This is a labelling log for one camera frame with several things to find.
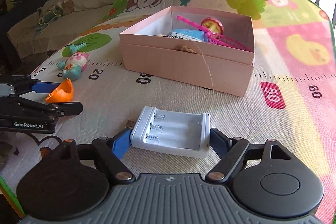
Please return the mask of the orange plastic shell toy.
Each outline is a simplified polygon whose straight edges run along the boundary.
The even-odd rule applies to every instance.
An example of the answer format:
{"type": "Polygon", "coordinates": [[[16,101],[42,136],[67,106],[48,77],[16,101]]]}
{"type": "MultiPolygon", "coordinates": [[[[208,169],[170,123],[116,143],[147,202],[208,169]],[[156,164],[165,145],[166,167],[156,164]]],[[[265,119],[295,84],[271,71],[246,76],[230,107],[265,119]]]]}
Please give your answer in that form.
{"type": "Polygon", "coordinates": [[[70,79],[66,79],[45,98],[46,103],[71,102],[74,98],[74,87],[70,79]]]}

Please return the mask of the pink cat figure toy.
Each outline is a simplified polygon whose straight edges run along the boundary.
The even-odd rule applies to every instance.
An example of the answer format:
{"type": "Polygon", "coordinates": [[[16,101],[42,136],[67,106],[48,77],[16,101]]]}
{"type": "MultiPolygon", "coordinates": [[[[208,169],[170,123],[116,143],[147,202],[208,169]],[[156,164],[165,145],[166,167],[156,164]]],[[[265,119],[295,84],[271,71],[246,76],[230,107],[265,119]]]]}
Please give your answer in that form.
{"type": "Polygon", "coordinates": [[[76,52],[58,64],[64,79],[78,80],[87,67],[89,53],[76,52]]]}

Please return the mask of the white battery charger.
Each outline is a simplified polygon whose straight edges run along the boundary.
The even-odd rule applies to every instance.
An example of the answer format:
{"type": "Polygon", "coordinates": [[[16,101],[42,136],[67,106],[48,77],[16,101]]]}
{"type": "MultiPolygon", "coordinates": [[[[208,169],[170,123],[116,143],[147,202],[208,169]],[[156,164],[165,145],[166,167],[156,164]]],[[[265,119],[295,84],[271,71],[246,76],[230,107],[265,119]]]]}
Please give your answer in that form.
{"type": "Polygon", "coordinates": [[[204,159],[210,147],[210,114],[145,106],[130,133],[135,148],[204,159]]]}

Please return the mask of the teal plastic crank handle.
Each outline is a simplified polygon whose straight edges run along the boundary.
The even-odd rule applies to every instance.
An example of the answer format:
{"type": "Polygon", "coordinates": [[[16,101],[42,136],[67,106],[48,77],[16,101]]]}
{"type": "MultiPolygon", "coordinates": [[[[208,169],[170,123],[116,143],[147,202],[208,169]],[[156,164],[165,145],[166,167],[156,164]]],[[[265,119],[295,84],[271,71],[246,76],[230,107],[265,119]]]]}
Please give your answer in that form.
{"type": "Polygon", "coordinates": [[[64,48],[62,51],[62,56],[63,57],[70,57],[73,54],[79,52],[82,48],[86,47],[86,43],[81,43],[81,44],[70,44],[64,48]]]}

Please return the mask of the pink plastic strainer basket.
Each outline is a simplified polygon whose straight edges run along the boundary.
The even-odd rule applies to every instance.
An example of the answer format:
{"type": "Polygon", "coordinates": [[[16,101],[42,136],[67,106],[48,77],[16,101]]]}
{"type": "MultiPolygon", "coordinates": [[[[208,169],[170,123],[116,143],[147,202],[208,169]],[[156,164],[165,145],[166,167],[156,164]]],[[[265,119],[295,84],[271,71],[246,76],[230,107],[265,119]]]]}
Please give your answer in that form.
{"type": "Polygon", "coordinates": [[[221,22],[219,22],[218,20],[215,20],[213,18],[206,18],[205,22],[212,22],[213,26],[221,27],[222,28],[221,33],[213,32],[212,29],[208,28],[207,26],[203,26],[203,25],[197,24],[195,22],[192,22],[189,19],[186,19],[186,18],[184,18],[183,16],[180,16],[180,15],[178,15],[176,17],[176,19],[185,23],[185,24],[188,24],[189,26],[192,26],[192,27],[194,27],[198,30],[203,31],[205,33],[205,36],[207,37],[208,42],[211,43],[211,44],[215,44],[215,45],[218,45],[218,46],[224,46],[224,47],[230,47],[230,48],[236,48],[236,49],[239,49],[239,50],[244,50],[244,51],[250,52],[250,50],[246,46],[244,46],[242,43],[225,36],[223,34],[224,27],[221,24],[221,22]]]}

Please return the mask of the blue white tissue pack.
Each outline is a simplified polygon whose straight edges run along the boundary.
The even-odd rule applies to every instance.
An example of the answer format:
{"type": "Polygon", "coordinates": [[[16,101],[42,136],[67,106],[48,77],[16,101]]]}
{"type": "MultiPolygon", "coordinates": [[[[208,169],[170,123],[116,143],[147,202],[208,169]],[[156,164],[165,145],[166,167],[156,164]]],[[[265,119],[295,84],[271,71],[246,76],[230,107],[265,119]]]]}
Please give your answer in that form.
{"type": "Polygon", "coordinates": [[[169,34],[169,38],[192,40],[196,42],[206,42],[205,33],[199,30],[188,30],[188,29],[173,29],[169,34]]]}

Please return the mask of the red yellow round toy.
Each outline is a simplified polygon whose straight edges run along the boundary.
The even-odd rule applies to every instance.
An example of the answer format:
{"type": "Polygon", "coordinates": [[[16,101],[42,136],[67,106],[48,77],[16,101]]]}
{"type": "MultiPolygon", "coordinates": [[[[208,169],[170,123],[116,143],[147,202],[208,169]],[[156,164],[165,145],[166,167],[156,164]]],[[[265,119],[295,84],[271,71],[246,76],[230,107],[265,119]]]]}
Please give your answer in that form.
{"type": "Polygon", "coordinates": [[[220,39],[221,35],[224,33],[224,27],[220,21],[215,18],[205,18],[201,21],[201,25],[209,29],[213,33],[213,37],[220,39]]]}

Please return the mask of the green crumpled cloth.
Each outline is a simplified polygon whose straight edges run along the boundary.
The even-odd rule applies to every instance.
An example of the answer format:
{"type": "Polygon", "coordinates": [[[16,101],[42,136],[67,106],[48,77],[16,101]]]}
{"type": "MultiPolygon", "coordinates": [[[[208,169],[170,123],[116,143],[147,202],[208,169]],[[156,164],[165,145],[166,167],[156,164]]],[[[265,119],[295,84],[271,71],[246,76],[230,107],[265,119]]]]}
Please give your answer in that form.
{"type": "Polygon", "coordinates": [[[38,8],[37,12],[39,14],[39,20],[35,27],[35,31],[37,34],[41,34],[50,23],[63,16],[64,9],[62,4],[58,3],[57,5],[50,6],[45,12],[42,11],[42,8],[38,8]]]}

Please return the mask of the colourful cartoon play mat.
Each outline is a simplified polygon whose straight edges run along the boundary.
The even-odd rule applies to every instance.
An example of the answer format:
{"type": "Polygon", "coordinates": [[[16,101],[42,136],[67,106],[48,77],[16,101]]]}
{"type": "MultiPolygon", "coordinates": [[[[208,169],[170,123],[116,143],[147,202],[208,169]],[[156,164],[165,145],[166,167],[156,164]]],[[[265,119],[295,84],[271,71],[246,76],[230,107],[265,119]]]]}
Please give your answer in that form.
{"type": "Polygon", "coordinates": [[[72,0],[72,14],[33,36],[29,16],[13,39],[40,50],[55,48],[33,78],[59,81],[67,44],[87,44],[88,66],[74,82],[81,114],[62,118],[56,136],[87,143],[112,136],[145,106],[209,113],[211,126],[251,142],[273,138],[323,182],[317,217],[335,215],[335,34],[327,14],[311,0],[72,0]],[[143,30],[165,8],[215,10],[224,32],[251,52],[190,42],[123,35],[143,30]]]}

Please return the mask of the beige covered sofa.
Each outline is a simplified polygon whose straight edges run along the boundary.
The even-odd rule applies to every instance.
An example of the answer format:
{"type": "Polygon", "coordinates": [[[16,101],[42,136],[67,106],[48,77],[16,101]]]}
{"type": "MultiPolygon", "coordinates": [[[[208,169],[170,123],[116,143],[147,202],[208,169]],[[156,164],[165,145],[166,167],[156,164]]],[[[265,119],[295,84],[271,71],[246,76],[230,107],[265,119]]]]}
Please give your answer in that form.
{"type": "Polygon", "coordinates": [[[7,36],[21,59],[56,50],[98,24],[114,2],[115,0],[49,0],[39,8],[45,12],[50,6],[61,3],[64,9],[61,18],[50,23],[41,34],[37,34],[37,8],[11,27],[7,36]]]}

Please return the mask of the pink cardboard box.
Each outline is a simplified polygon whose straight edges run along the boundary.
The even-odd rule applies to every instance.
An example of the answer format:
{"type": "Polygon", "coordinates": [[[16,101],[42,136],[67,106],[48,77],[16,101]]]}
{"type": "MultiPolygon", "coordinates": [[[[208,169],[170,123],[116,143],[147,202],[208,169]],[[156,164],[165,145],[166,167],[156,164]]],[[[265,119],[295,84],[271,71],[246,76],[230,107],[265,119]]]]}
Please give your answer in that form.
{"type": "Polygon", "coordinates": [[[249,16],[218,10],[167,7],[120,33],[125,68],[242,97],[255,65],[255,36],[249,16]],[[250,52],[207,42],[169,38],[173,29],[215,18],[224,35],[242,43],[250,52]]]}

